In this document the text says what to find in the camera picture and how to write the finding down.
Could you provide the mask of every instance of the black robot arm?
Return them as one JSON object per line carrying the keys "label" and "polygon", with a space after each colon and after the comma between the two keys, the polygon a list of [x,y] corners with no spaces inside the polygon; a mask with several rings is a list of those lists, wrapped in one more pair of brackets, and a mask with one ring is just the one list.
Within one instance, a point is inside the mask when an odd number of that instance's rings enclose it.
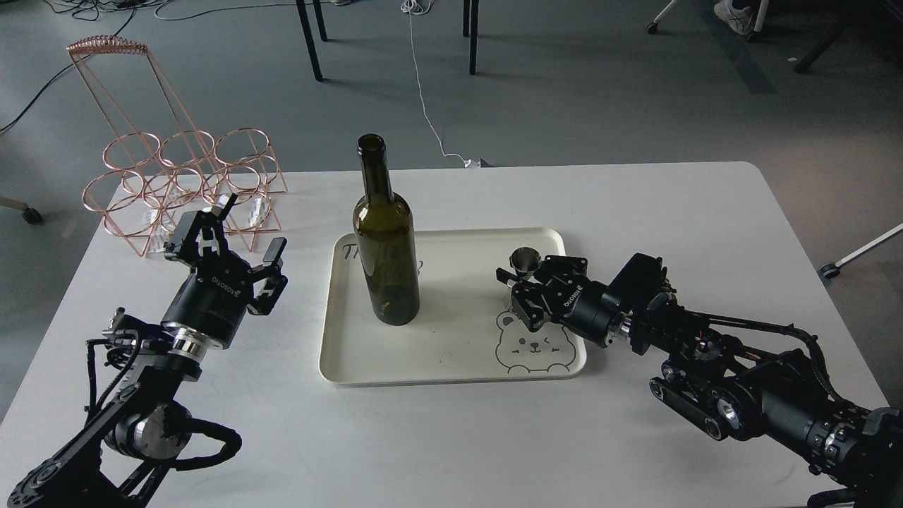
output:
{"label": "black robot arm", "polygon": [[[188,265],[191,273],[161,325],[149,325],[120,307],[104,338],[88,341],[87,422],[15,487],[7,506],[142,508],[171,469],[215,466],[241,448],[235,430],[193,418],[173,399],[182,382],[200,377],[207,349],[227,348],[246,311],[269,314],[288,282],[280,260],[285,239],[274,239],[264,262],[253,268],[228,249],[222,222],[235,199],[233,194],[221,205],[186,213],[180,220],[166,244],[166,258]],[[260,281],[264,286],[254,295],[254,284]],[[107,364],[119,369],[100,397],[94,367],[97,346],[107,348]],[[220,441],[220,451],[178,458],[194,434]],[[120,485],[100,471],[101,442],[141,461]]]}
{"label": "black robot arm", "polygon": [[[535,331],[564,325],[601,347],[618,339],[644,354],[668,354],[649,382],[657,399],[715,440],[767,435],[845,488],[812,496],[809,506],[856,502],[857,508],[903,508],[903,418],[898,409],[868,410],[830,383],[817,337],[793,325],[691,312],[677,303],[661,258],[635,254],[609,285],[586,277],[587,260],[530,248],[497,279],[511,287],[512,310]],[[770,353],[712,326],[784,334],[806,348]]]}

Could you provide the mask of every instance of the green glass bottle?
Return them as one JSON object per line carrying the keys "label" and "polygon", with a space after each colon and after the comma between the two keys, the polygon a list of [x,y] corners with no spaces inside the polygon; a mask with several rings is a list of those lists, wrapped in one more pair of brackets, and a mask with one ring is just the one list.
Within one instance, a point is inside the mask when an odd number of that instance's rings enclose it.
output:
{"label": "green glass bottle", "polygon": [[358,255],[373,312],[389,325],[404,325],[420,310],[414,216],[392,192],[386,166],[386,142],[376,134],[358,139],[364,196],[354,207]]}

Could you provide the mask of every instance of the white tray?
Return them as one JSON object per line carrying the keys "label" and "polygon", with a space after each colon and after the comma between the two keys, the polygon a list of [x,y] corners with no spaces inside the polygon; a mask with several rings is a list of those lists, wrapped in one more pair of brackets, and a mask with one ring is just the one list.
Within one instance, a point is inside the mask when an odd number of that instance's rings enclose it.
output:
{"label": "white tray", "polygon": [[497,267],[508,269],[508,257],[518,247],[563,255],[557,231],[418,231],[414,242],[421,265],[420,312],[403,326],[386,325],[373,314],[354,235],[336,242],[320,352],[324,379],[365,386],[580,373],[586,363],[583,339],[552,324],[530,334],[508,311],[508,288],[495,275]]}

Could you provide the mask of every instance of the sneaker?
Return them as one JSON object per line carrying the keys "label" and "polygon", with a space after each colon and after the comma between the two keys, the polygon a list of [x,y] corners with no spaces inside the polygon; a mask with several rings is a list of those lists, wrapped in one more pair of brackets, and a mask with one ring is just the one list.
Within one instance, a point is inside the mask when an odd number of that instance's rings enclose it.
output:
{"label": "sneaker", "polygon": [[752,8],[745,7],[742,11],[734,9],[730,5],[731,0],[723,0],[715,4],[715,15],[724,21],[736,33],[746,35],[752,31]]}

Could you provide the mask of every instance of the chair wheel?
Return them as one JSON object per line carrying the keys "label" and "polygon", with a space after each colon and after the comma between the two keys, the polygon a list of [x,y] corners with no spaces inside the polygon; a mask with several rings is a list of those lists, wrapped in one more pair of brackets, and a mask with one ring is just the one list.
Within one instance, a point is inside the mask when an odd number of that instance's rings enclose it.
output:
{"label": "chair wheel", "polygon": [[44,220],[44,218],[38,213],[34,208],[26,208],[22,211],[22,218],[25,219],[29,224],[37,224]]}
{"label": "chair wheel", "polygon": [[822,274],[824,278],[835,278],[841,274],[841,270],[837,268],[837,265],[828,263],[819,268],[818,273]]}

